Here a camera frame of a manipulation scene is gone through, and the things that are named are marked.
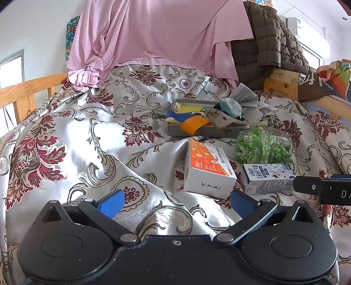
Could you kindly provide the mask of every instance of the green pieces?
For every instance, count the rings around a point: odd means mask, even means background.
[[[240,133],[235,150],[235,160],[242,164],[289,162],[291,146],[285,146],[280,137],[263,127],[252,127]]]

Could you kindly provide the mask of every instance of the clear plastic bag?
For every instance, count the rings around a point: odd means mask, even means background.
[[[234,160],[242,164],[286,163],[290,161],[292,151],[293,145],[285,132],[252,126],[239,133]]]

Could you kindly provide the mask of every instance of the small carton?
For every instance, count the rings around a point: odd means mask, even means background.
[[[190,139],[185,157],[184,191],[227,199],[237,179],[220,147]]]
[[[289,164],[243,164],[246,194],[292,191],[294,174]]]

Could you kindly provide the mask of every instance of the yellow cloth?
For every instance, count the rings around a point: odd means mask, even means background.
[[[175,105],[177,108],[174,112],[177,114],[201,112],[204,109],[203,106],[182,106],[178,102]]]

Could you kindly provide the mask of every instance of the quilted jacket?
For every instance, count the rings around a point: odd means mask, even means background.
[[[251,1],[245,1],[244,6],[254,39],[231,42],[239,82],[260,90],[274,68],[307,75],[309,64],[302,48],[277,11]]]

